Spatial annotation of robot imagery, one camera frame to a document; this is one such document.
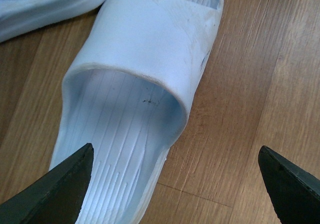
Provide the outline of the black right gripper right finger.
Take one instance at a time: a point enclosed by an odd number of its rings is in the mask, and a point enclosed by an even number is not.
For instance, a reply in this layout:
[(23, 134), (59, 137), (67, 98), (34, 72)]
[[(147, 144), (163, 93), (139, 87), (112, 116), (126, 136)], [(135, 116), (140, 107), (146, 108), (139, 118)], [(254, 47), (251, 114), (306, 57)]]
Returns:
[(281, 223), (319, 223), (320, 180), (267, 146), (258, 154), (259, 168)]

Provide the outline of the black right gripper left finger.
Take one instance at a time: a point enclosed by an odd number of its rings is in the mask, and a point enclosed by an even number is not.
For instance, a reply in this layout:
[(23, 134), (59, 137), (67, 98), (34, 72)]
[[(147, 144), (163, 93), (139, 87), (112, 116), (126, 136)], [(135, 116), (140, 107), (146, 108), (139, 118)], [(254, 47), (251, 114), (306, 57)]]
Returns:
[(93, 146), (87, 143), (1, 204), (1, 223), (75, 223), (91, 179), (93, 157)]

